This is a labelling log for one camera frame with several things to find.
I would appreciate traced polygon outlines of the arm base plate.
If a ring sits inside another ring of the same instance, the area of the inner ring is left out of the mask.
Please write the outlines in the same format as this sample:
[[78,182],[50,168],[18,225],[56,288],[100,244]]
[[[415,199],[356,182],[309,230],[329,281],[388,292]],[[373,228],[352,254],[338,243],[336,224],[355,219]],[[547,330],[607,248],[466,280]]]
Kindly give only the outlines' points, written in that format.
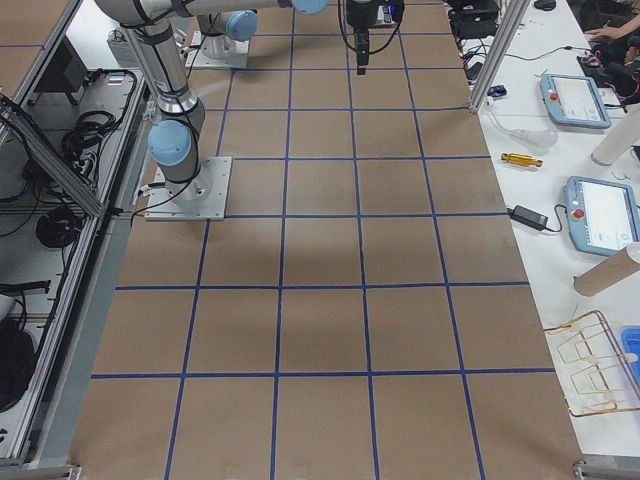
[[225,35],[203,37],[196,30],[188,46],[186,68],[244,69],[247,65],[250,41],[237,41]]
[[149,196],[151,208],[144,212],[148,221],[196,221],[225,218],[232,158],[204,157],[200,160],[200,173],[187,189],[175,199],[171,193],[180,190],[177,184],[169,188],[153,189]]

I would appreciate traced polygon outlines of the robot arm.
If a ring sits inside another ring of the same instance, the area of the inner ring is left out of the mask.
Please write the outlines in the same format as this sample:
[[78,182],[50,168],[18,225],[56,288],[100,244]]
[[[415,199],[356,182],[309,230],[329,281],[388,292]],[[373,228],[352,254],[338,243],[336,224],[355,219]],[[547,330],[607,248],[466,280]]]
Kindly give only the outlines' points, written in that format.
[[148,150],[164,175],[171,200],[200,201],[213,181],[203,172],[198,152],[205,113],[189,85],[174,42],[173,17],[197,18],[214,37],[248,40],[257,29],[259,9],[292,8],[302,14],[323,12],[326,1],[99,1],[97,6],[131,35],[134,57],[156,89],[162,113],[148,136]]
[[222,59],[238,52],[238,46],[249,41],[258,28],[253,10],[229,11],[196,17],[201,32],[201,49],[211,59]]

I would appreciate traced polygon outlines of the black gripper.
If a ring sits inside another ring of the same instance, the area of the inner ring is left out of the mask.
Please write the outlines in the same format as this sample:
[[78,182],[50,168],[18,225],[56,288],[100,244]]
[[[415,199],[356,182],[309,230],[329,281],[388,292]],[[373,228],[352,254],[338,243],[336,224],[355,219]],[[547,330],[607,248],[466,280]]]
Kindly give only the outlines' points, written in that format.
[[346,20],[354,30],[356,73],[366,74],[370,57],[369,29],[395,27],[402,22],[405,2],[402,0],[370,0],[346,2]]

